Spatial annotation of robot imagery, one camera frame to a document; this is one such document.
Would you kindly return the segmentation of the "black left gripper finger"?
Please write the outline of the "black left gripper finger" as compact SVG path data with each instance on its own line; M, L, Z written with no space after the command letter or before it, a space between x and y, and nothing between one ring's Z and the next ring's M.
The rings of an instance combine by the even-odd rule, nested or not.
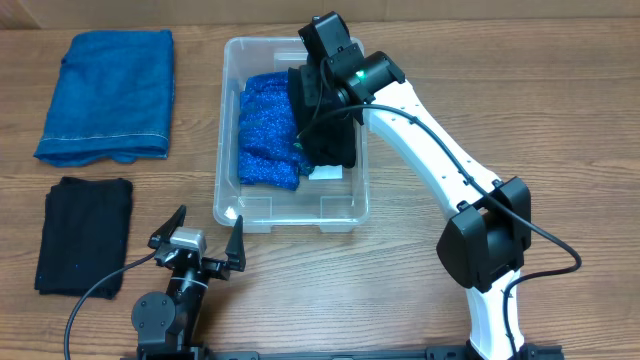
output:
M243 217L239 215L233 226L230 239L225 249L228 268L243 272L246 267L246 255L243 242Z
M184 224L186 211L187 207L181 205L176 212L150 236L147 246L151 249L158 249L162 243L169 243L171 235L178 227Z

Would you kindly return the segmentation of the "black cloth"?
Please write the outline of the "black cloth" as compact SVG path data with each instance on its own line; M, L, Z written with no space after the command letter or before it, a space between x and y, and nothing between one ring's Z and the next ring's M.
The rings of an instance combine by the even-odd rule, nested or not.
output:
M319 120L298 119L298 68L287 71L287 94L297 128L294 137L304 131L299 144L314 166L353 168L357 160L356 134L350 114Z
M45 197L45 220L34 289L41 295L112 299L122 286L133 184L125 179L90 181L63 177Z

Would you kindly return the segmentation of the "blue green glitter cloth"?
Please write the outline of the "blue green glitter cloth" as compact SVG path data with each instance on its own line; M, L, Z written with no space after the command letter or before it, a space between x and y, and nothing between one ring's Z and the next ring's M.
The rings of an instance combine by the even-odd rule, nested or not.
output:
M240 95L237 175L243 185L295 191L314 166L298 144L286 71L253 76Z

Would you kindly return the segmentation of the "blue denim cloth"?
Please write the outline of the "blue denim cloth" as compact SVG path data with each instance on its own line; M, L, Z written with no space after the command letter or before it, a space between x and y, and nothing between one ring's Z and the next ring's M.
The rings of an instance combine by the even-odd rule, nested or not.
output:
M174 96L171 31L81 33L61 59L34 156L57 167L165 159Z

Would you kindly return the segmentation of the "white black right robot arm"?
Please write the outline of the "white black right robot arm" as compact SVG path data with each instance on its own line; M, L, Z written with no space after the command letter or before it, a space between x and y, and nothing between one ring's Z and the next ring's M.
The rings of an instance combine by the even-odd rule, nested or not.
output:
M305 155L316 165L352 167L358 126L385 140L446 219L436 252L466 290L469 358L525 358L514 283L531 245L527 186L518 178L502 181L468 155L387 54L363 54L339 14L314 17L298 34L308 55L292 103Z

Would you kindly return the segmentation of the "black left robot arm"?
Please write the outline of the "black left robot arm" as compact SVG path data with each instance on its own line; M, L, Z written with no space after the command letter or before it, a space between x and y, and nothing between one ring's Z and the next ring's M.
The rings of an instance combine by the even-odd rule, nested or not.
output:
M156 265L172 271L164 292L149 292L135 303L131 320L138 334L138 359L208 359L210 350L194 342L200 309L212 279L227 281L246 266L243 218L238 217L224 260L207 257L204 232L184 226L186 207L148 241Z

